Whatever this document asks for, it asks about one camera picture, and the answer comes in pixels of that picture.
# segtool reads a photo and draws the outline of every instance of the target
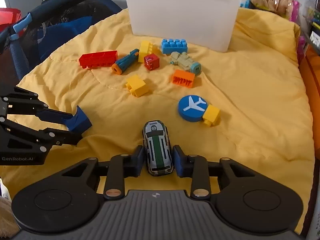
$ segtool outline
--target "car windshield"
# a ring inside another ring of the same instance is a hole
[[[166,169],[170,169],[170,166],[165,166],[163,168],[153,168],[151,169],[152,171],[163,171],[163,170],[166,170]]]
[[[148,138],[152,137],[152,136],[160,136],[160,135],[163,135],[164,132],[163,130],[155,130],[155,131],[151,131],[151,132],[147,132],[146,135]]]

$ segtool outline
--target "yellow toy block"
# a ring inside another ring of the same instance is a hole
[[[220,117],[220,109],[216,108],[213,105],[208,105],[207,110],[204,112],[203,120],[206,125],[215,126],[217,120]]]
[[[141,97],[149,91],[147,84],[138,77],[137,74],[127,79],[127,84],[125,84],[130,93],[135,97]]]
[[[139,51],[138,62],[144,63],[144,57],[152,54],[153,51],[153,43],[150,41],[142,41]]]

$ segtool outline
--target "yellow cloth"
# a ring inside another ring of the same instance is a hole
[[[108,67],[82,69],[78,59],[84,53],[118,50],[121,57],[139,48],[143,40],[160,46],[161,38],[133,35],[128,11],[123,10],[61,46],[19,84],[38,93],[52,109],[74,114],[79,105],[93,124],[84,139],[77,146],[54,146],[42,166],[0,167],[0,176],[14,196],[87,157],[107,161],[113,155],[132,153],[142,144],[143,125],[161,120],[168,127],[171,144],[179,144],[187,155],[203,155],[209,161],[230,157],[295,190],[304,204],[296,229],[300,232],[315,158],[312,114],[296,59],[299,34],[297,25],[275,14],[240,9],[227,53],[189,44],[189,55],[203,70],[192,89],[170,82],[179,67],[170,65],[170,57],[159,50],[155,53],[160,68],[151,72],[142,63],[123,75],[113,74]],[[140,98],[130,94],[125,80],[134,74],[145,80],[151,92]],[[179,116],[178,101],[189,94],[221,109],[216,127]],[[34,116],[12,118],[37,130],[64,129]],[[125,186],[126,190],[189,189],[190,181],[175,172],[152,177],[144,168],[139,178],[127,178]],[[216,178],[211,182],[212,192],[219,192]]]

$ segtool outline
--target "green stripe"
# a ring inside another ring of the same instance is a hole
[[[164,162],[163,162],[159,136],[153,136],[152,142],[153,142],[153,148],[155,150],[154,154],[155,154],[157,168],[163,168]]]

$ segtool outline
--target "blue round toy with airplane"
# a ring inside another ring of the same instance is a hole
[[[180,116],[189,122],[201,121],[207,108],[207,102],[200,96],[196,95],[185,96],[181,98],[178,104],[178,112]]]

